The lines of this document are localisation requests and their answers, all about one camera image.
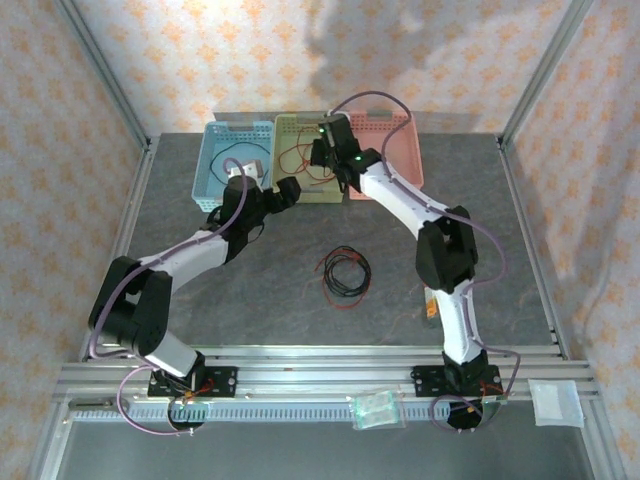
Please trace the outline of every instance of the metal track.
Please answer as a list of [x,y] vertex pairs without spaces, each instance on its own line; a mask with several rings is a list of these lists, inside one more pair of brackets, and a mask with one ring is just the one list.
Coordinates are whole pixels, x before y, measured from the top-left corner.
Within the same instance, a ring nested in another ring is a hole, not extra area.
[[[528,379],[575,380],[580,398],[598,398],[589,364],[565,361],[557,346],[507,347],[522,353],[522,363],[512,400],[530,400]],[[440,365],[438,348],[420,347],[219,347],[206,348],[207,365],[234,365],[238,372],[232,402],[344,402],[345,397],[379,389],[397,389],[404,401],[419,402],[410,377],[415,365]],[[510,357],[490,356],[506,380],[513,372]],[[54,399],[114,395],[125,374],[139,365],[137,359],[91,361],[63,366]],[[126,396],[145,401],[149,374],[134,376],[125,386]]]

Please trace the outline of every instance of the black mounting bracket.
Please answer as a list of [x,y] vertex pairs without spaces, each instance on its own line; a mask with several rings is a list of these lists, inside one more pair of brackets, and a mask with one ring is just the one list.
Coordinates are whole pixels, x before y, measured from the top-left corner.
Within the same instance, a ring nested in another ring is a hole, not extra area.
[[496,365],[489,365],[485,350],[462,365],[458,365],[444,353],[442,356],[444,365],[413,367],[411,378],[416,397],[439,397],[440,395],[484,397],[502,394],[500,370]]
[[[238,367],[207,367],[205,366],[199,373],[202,375],[201,392],[199,398],[233,398],[236,396],[238,385]],[[158,370],[151,374],[149,379],[148,397],[181,397],[185,388],[175,377]]]

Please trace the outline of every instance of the red wire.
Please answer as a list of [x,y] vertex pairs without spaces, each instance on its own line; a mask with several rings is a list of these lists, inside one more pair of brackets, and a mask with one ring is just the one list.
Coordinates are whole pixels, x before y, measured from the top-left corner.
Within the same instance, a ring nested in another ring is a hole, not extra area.
[[[309,175],[312,179],[316,180],[316,182],[312,183],[311,186],[322,185],[322,184],[328,183],[328,182],[332,181],[334,178],[336,178],[335,175],[332,175],[330,177],[324,177],[324,178],[314,177],[311,174],[311,172],[309,171],[308,167],[311,166],[311,161],[307,160],[305,158],[305,155],[307,153],[308,148],[310,146],[312,146],[313,143],[300,143],[300,136],[302,135],[303,132],[315,132],[315,131],[316,130],[313,129],[313,128],[301,128],[298,131],[298,137],[296,139],[296,144],[291,148],[287,148],[280,155],[278,155],[278,165],[280,166],[280,170],[282,170],[282,172],[286,173],[287,175],[297,175],[299,173],[306,172],[307,175]],[[283,157],[283,155],[285,155],[286,153],[289,153],[293,149],[296,149],[296,151],[298,152],[298,155],[300,156],[301,163],[293,172],[288,172],[287,170],[285,170],[282,167],[282,157]]]

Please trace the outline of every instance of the black wire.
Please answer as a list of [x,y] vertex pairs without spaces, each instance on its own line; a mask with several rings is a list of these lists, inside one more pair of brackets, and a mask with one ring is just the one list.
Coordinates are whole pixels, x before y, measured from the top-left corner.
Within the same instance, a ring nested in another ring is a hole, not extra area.
[[[364,272],[362,283],[357,287],[349,287],[338,280],[333,269],[342,262],[356,262]],[[353,247],[342,245],[333,249],[324,259],[324,282],[331,293],[338,297],[358,297],[363,295],[371,284],[371,267],[360,252]]]
[[[234,147],[237,147],[238,145],[253,145],[254,147],[258,147],[261,148],[262,150],[264,150],[265,152],[267,152],[267,155],[271,155],[271,152],[269,150],[267,150],[266,148],[264,148],[262,145],[258,144],[258,143],[253,143],[253,142],[236,142],[233,145],[229,145],[227,148],[223,148],[222,150],[220,150],[218,153],[216,153],[213,158],[211,159],[211,162],[209,163],[209,171],[211,172],[211,174],[216,178],[216,180],[218,180],[218,182],[220,182],[223,185],[226,185],[227,182],[223,182],[222,180],[220,180],[220,177],[218,177],[218,175],[216,175],[216,172],[213,171],[213,162],[216,161],[216,159],[222,155],[224,152],[227,152],[229,150],[231,150]],[[262,181],[264,182],[264,179],[267,176],[267,173],[269,172],[269,170],[267,170],[267,172],[265,172]]]

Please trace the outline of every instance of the gray table surface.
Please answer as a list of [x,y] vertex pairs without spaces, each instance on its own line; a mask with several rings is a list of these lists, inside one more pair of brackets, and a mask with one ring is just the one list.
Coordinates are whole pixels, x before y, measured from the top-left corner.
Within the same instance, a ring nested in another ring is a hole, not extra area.
[[509,403],[468,435],[426,422],[367,431],[350,423],[216,423],[176,439],[124,423],[75,422],[67,445],[60,480],[593,478],[580,430],[536,427],[531,402]]
[[[157,253],[191,236],[206,214],[191,199],[200,134],[160,138],[129,255]],[[502,345],[551,343],[542,303],[494,138],[421,134],[423,191],[471,217],[503,242],[510,273],[474,292],[483,340]],[[499,271],[499,256],[476,233],[477,278]],[[352,310],[323,296],[318,261],[347,244],[371,264],[371,289]],[[439,318],[427,320],[415,272],[415,240],[372,201],[296,205],[269,216],[260,239],[236,259],[176,292],[169,328],[194,345],[439,345]]]

